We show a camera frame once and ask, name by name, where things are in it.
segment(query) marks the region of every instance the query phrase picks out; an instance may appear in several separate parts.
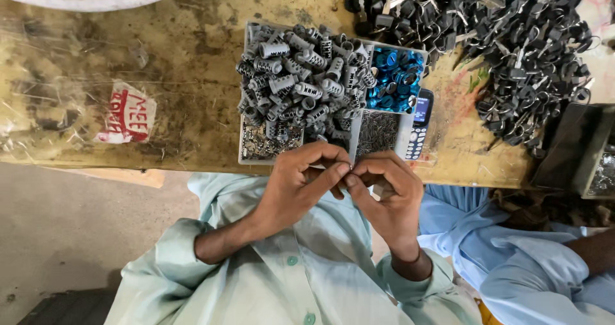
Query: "light green shirt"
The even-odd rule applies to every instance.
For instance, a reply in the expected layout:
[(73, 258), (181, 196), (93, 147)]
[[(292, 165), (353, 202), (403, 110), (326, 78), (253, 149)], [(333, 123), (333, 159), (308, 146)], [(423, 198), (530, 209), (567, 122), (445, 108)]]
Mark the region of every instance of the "light green shirt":
[[(197, 173), (201, 216), (180, 219), (122, 270), (105, 324), (481, 324), (474, 300), (434, 252), (432, 276), (411, 282), (385, 256), (375, 266), (368, 222), (346, 194), (325, 195), (299, 222), (218, 265), (194, 255), (196, 235), (242, 218), (266, 177)], [(395, 306), (388, 293), (395, 297)]]

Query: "paper label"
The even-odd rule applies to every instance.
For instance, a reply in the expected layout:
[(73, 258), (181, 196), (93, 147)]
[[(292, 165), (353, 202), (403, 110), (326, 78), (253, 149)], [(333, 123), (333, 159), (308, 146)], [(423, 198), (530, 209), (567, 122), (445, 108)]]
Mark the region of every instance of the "paper label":
[(147, 142), (150, 140), (156, 102), (131, 85), (115, 80), (109, 100), (105, 129), (94, 141), (106, 143)]

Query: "person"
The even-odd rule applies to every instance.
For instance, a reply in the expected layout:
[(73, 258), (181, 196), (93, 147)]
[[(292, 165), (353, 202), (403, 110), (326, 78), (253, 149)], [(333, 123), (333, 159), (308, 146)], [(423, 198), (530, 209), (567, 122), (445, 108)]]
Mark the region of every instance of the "person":
[(508, 218), (488, 188), (426, 185), (418, 241), (452, 256), (505, 325), (615, 324), (615, 230), (530, 232), (504, 227)]
[[(420, 179), (392, 151), (350, 170), (315, 142), (271, 177), (194, 174), (201, 216), (126, 265), (105, 324), (481, 324), (450, 264), (417, 243)], [(367, 220), (390, 248), (377, 266)]]

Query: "phone screen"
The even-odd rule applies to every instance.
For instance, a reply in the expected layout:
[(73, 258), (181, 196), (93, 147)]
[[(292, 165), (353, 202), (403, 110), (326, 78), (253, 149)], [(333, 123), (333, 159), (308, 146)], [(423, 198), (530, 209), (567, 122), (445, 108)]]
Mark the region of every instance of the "phone screen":
[(414, 112), (414, 120), (417, 122), (425, 122), (425, 118), (427, 117), (427, 111), (429, 110), (429, 99), (428, 98), (417, 98), (416, 99), (416, 111)]

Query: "light blue shirt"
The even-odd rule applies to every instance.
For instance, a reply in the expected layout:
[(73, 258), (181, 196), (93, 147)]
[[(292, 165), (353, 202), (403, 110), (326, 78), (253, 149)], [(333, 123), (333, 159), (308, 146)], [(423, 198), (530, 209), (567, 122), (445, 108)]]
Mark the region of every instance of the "light blue shirt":
[[(188, 186), (201, 216), (180, 219), (130, 262), (105, 324), (481, 324), (474, 300), (434, 252), (432, 276), (411, 282), (370, 258), (370, 227), (346, 194), (325, 195), (299, 222), (218, 265), (194, 255), (194, 239), (242, 218), (266, 177), (197, 173)], [(388, 293), (398, 305), (391, 302)]]
[(487, 188), (427, 185), (419, 243), (452, 256), (455, 270), (506, 325), (615, 324), (615, 272), (589, 278), (587, 264), (562, 242), (581, 231), (500, 227), (509, 215)]

